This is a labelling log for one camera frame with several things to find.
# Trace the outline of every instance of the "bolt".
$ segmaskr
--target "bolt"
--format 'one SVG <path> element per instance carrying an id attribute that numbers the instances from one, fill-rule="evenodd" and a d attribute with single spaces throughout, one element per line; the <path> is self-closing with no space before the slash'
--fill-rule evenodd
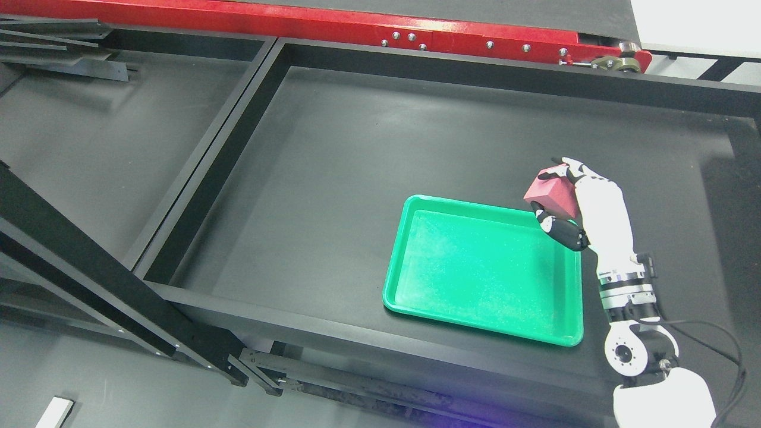
<path id="1" fill-rule="evenodd" d="M 658 368 L 664 372 L 668 372 L 669 370 L 671 370 L 671 361 L 667 359 L 662 359 L 661 361 L 658 361 Z"/>

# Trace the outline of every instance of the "red cube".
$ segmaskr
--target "red cube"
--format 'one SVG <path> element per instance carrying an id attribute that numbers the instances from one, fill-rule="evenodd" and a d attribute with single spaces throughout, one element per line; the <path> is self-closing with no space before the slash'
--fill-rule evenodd
<path id="1" fill-rule="evenodd" d="M 524 200 L 527 203 L 531 201 L 541 203 L 550 214 L 558 219 L 578 218 L 576 192 L 573 184 L 566 177 L 550 178 L 549 180 L 535 178 L 531 187 L 526 191 Z"/>

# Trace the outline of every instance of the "plastic tray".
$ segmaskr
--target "plastic tray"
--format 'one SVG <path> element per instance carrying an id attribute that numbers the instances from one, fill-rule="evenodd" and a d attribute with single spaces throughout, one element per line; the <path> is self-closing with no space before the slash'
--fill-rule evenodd
<path id="1" fill-rule="evenodd" d="M 580 261 L 531 212 L 415 195 L 383 300 L 404 314 L 572 347 L 584 333 Z"/>

